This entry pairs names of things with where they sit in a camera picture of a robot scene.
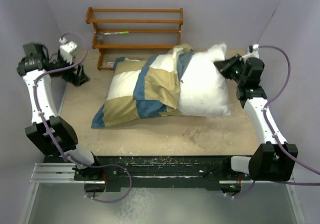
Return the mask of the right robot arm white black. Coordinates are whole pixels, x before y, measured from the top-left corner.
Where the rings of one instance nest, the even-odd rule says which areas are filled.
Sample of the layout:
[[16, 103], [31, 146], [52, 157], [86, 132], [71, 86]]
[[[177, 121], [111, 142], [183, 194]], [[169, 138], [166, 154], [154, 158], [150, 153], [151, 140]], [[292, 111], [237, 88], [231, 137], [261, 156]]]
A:
[[251, 157], [232, 156], [222, 168], [223, 176], [235, 179], [240, 173], [254, 181], [287, 182], [292, 175], [298, 148], [289, 144], [281, 134], [268, 109], [267, 95], [260, 86], [265, 64], [256, 57], [247, 59], [236, 55], [224, 61], [214, 62], [220, 74], [236, 84], [236, 97], [253, 123], [260, 142]]

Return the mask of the patchwork pillowcase blue beige white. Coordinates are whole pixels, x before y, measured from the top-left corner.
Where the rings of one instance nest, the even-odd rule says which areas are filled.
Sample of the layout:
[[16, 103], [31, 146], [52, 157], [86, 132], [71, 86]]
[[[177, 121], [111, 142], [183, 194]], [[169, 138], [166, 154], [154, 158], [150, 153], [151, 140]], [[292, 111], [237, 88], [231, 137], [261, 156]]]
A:
[[119, 57], [107, 98], [91, 128], [101, 129], [136, 119], [180, 116], [181, 78], [194, 55], [188, 44], [146, 60]]

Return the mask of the white pillow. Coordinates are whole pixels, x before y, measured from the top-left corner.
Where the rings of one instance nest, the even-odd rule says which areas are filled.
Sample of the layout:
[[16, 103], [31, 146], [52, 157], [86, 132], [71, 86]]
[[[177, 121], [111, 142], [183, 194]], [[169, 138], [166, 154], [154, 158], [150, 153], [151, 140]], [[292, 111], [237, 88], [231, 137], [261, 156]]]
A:
[[227, 45], [215, 44], [195, 52], [180, 80], [178, 110], [187, 116], [218, 117], [231, 114], [226, 79], [214, 62], [226, 59]]

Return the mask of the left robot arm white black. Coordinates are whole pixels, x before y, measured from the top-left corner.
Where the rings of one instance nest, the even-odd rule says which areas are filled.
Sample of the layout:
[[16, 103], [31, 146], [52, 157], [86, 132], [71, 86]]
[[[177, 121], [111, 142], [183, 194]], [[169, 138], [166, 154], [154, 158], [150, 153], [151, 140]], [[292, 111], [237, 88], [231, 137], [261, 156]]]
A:
[[62, 40], [56, 59], [51, 60], [44, 45], [31, 42], [23, 46], [25, 57], [16, 70], [27, 86], [32, 108], [31, 125], [24, 131], [45, 156], [70, 161], [79, 174], [98, 180], [103, 175], [102, 166], [95, 163], [92, 152], [78, 147], [76, 132], [59, 115], [52, 95], [53, 77], [62, 77], [74, 86], [89, 81], [84, 67], [74, 65], [77, 48], [75, 42]]

